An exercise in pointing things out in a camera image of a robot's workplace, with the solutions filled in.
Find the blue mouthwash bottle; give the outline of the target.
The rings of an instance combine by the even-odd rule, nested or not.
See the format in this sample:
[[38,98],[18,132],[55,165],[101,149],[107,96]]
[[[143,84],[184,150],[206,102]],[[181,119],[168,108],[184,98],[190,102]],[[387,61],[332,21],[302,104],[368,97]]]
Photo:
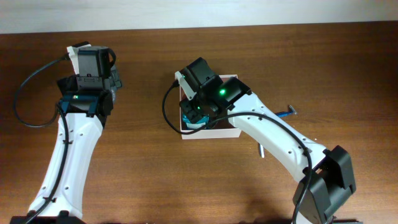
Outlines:
[[204,116],[196,123],[192,123],[191,121],[189,121],[189,119],[187,118],[187,116],[185,114],[182,115],[182,121],[185,123],[187,129],[200,128],[200,127],[208,124],[209,119],[210,119],[209,116]]

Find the blue disposable razor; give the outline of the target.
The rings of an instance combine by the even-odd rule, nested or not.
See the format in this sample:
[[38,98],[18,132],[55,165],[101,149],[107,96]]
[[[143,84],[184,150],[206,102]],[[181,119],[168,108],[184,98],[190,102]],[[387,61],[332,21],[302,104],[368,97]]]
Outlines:
[[275,113],[276,116],[282,118],[285,116],[289,116],[292,114],[297,114],[297,111],[294,109],[294,107],[292,105],[288,105],[288,110],[287,111],[281,111],[281,112],[277,112]]

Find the blue white toothbrush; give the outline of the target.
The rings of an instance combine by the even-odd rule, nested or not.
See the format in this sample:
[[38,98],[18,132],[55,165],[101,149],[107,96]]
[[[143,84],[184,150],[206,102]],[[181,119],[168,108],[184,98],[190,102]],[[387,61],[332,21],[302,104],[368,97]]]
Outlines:
[[264,147],[261,144],[258,144],[259,148],[259,155],[261,158],[265,158],[265,152],[264,152]]

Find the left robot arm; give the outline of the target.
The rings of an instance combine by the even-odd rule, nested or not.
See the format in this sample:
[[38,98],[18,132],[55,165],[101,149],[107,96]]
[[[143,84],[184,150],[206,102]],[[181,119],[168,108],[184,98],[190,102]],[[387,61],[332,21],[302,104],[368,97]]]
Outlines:
[[67,47],[61,59],[71,61],[75,73],[57,82],[62,97],[52,118],[58,122],[58,133],[50,164],[27,215],[13,216],[11,223],[83,221],[91,156],[123,84],[109,47],[84,41]]

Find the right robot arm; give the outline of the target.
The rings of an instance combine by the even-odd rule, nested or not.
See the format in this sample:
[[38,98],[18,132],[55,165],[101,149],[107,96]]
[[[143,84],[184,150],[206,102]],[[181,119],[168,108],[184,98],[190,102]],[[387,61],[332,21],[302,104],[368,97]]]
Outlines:
[[307,138],[269,110],[241,80],[217,75],[199,57],[175,72],[182,88],[182,113],[192,123],[209,116],[242,130],[270,152],[298,183],[293,223],[331,223],[335,212],[355,193],[356,182],[349,153],[332,150]]

